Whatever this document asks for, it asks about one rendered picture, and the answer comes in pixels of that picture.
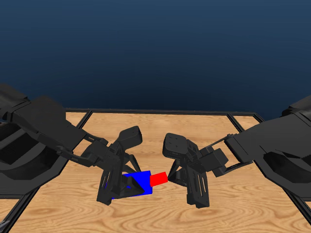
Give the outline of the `blue hollow socket block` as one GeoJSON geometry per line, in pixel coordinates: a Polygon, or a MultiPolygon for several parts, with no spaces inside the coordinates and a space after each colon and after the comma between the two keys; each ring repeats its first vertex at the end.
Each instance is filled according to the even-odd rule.
{"type": "Polygon", "coordinates": [[[123,174],[125,176],[132,176],[144,189],[144,192],[140,195],[121,195],[121,194],[114,194],[112,196],[112,199],[122,199],[122,198],[129,198],[129,197],[135,197],[135,196],[143,196],[143,195],[150,195],[153,193],[153,188],[150,187],[150,171],[141,171],[141,172],[135,172],[135,173],[129,173],[129,174],[123,174]]]}

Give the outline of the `thin red peg bar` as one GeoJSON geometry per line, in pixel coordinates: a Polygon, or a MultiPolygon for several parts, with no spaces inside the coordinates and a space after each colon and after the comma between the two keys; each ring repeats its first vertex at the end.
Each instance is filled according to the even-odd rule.
{"type": "Polygon", "coordinates": [[[166,172],[153,174],[150,176],[149,179],[150,179],[150,187],[154,187],[154,186],[168,182],[168,176],[167,176],[166,172]]]}

